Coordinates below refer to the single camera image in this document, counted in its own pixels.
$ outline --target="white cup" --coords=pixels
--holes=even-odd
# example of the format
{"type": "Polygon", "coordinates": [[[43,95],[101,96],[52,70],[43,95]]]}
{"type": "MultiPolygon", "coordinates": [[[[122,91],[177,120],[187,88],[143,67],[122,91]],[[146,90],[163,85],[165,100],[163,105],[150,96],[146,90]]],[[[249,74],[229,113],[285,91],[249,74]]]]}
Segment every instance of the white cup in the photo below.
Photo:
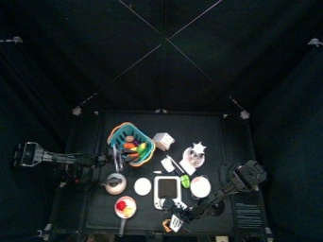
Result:
{"type": "Polygon", "coordinates": [[[211,183],[207,176],[195,177],[191,181],[191,192],[194,199],[206,198],[211,192],[211,183]]]}

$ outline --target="black table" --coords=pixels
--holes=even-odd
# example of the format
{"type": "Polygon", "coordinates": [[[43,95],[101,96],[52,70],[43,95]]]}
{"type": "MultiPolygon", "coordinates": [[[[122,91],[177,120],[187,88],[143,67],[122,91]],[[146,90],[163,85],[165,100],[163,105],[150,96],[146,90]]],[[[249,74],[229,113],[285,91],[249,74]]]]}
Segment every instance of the black table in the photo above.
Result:
{"type": "MultiPolygon", "coordinates": [[[[157,174],[153,171],[163,170],[161,161],[170,155],[181,162],[186,148],[199,142],[207,148],[206,161],[198,173],[210,178],[215,192],[227,183],[223,168],[255,159],[247,120],[235,114],[214,113],[86,113],[77,117],[71,128],[67,152],[105,152],[107,136],[125,122],[131,122],[151,138],[155,133],[167,132],[175,143],[167,151],[158,148],[150,161],[141,167],[125,167],[127,189],[121,195],[110,195],[101,185],[115,172],[114,164],[107,164],[91,173],[91,184],[78,188],[73,185],[60,187],[52,212],[54,233],[118,233],[122,219],[115,214],[114,204],[119,197],[131,196],[137,200],[138,210],[127,220],[126,234],[165,234],[162,222],[171,218],[171,214],[155,209],[153,189],[146,196],[135,193],[137,180],[149,178],[154,187],[157,174]]],[[[182,200],[189,206],[197,205],[190,189],[183,187],[182,200]]],[[[266,208],[259,191],[230,196],[225,200],[225,211],[219,216],[203,216],[193,220],[185,224],[179,233],[174,234],[226,235],[235,237],[237,241],[242,241],[246,236],[255,236],[266,241],[266,226],[266,208]],[[250,206],[257,208],[253,210],[253,216],[246,211],[250,206]]]]}

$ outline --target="tablet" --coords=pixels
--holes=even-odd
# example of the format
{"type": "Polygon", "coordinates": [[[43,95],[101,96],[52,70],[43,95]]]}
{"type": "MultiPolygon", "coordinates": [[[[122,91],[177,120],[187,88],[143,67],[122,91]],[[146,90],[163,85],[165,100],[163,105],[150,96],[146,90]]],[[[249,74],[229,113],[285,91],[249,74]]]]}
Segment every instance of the tablet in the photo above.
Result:
{"type": "Polygon", "coordinates": [[[163,209],[166,198],[174,200],[175,204],[182,202],[181,179],[177,176],[157,176],[154,179],[154,205],[163,209]]]}

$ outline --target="black tablecloth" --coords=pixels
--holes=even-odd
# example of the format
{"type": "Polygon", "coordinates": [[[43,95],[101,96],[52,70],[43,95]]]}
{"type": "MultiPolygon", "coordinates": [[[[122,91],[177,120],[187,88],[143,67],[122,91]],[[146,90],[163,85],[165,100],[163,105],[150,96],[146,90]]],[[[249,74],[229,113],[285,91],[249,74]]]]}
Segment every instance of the black tablecloth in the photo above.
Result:
{"type": "MultiPolygon", "coordinates": [[[[171,218],[171,214],[157,210],[154,207],[154,189],[146,196],[139,196],[134,191],[134,184],[139,178],[149,178],[154,187],[153,171],[163,170],[161,161],[170,155],[177,162],[182,161],[183,152],[194,143],[202,142],[206,161],[198,169],[201,175],[210,178],[213,191],[221,189],[219,167],[223,164],[223,133],[222,116],[219,115],[163,115],[163,114],[129,114],[129,113],[105,113],[101,119],[101,151],[106,149],[106,139],[113,129],[125,122],[131,122],[138,129],[147,134],[150,138],[155,133],[167,132],[175,139],[169,151],[159,148],[154,152],[151,160],[141,167],[127,165],[123,174],[127,177],[127,190],[118,196],[110,195],[105,187],[98,185],[91,190],[91,197],[87,210],[86,228],[118,231],[121,227],[121,218],[115,214],[114,204],[119,197],[131,196],[137,200],[138,210],[133,218],[127,220],[127,232],[163,231],[162,222],[171,218]]],[[[101,181],[115,172],[114,164],[102,169],[101,181]]],[[[197,205],[193,199],[190,189],[182,188],[182,200],[189,205],[197,205]]],[[[230,233],[233,231],[233,216],[230,202],[226,201],[225,213],[221,216],[205,216],[185,224],[183,232],[195,233],[230,233]]]]}

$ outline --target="red fruit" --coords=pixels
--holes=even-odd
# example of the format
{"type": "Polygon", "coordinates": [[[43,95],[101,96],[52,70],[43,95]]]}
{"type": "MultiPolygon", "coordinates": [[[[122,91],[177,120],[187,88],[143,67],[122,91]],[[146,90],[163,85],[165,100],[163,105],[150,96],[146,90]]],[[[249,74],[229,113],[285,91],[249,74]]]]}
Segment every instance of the red fruit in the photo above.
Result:
{"type": "Polygon", "coordinates": [[[127,207],[127,203],[126,203],[123,200],[121,200],[121,201],[117,203],[117,208],[118,208],[121,211],[125,211],[126,207],[127,207]]]}

